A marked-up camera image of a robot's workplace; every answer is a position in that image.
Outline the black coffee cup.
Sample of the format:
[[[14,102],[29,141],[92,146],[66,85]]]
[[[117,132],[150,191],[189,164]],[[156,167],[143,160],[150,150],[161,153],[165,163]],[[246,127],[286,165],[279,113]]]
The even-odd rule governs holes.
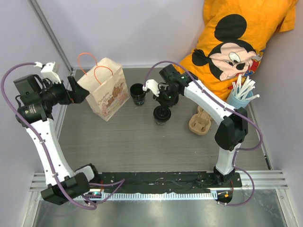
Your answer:
[[[130,87],[130,95],[135,105],[141,106],[145,102],[145,91],[143,91],[143,84],[135,83]]]

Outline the translucent single black cup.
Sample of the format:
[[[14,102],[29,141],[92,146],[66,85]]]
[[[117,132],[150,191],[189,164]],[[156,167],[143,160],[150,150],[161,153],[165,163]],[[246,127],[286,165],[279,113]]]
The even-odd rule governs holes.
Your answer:
[[[155,122],[158,126],[163,126],[168,122],[168,120],[157,120],[156,119]]]

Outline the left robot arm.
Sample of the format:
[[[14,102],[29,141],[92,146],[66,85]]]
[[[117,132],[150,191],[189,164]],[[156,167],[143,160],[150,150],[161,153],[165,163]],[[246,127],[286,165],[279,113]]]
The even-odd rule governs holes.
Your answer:
[[[16,119],[33,140],[45,172],[46,189],[42,198],[50,203],[62,205],[95,189],[101,177],[92,164],[73,171],[68,165],[60,147],[52,115],[57,104],[80,104],[89,95],[73,76],[68,77],[71,89],[67,90],[61,80],[41,79],[28,75],[16,79],[14,84],[19,92]]]

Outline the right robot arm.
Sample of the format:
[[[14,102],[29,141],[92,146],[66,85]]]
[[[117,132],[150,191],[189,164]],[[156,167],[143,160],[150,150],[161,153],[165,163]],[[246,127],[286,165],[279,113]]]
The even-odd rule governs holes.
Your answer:
[[[160,75],[162,83],[150,79],[143,88],[145,91],[150,90],[153,99],[160,104],[153,111],[156,123],[164,125],[171,118],[170,108],[177,103],[179,95],[199,105],[218,125],[214,138],[219,146],[219,156],[213,176],[216,185],[226,186],[236,170],[235,153],[248,134],[247,111],[222,101],[192,73],[180,74],[171,64],[163,68]]]

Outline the printed paper takeout bag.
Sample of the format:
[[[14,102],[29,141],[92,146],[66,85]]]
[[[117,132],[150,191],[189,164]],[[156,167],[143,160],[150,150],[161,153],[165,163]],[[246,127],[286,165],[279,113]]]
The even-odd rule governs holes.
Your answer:
[[[90,55],[95,61],[87,72],[80,65],[83,55]],[[89,91],[86,100],[92,111],[107,122],[130,98],[122,65],[109,58],[97,61],[88,52],[79,54],[77,61],[84,73],[78,84]]]

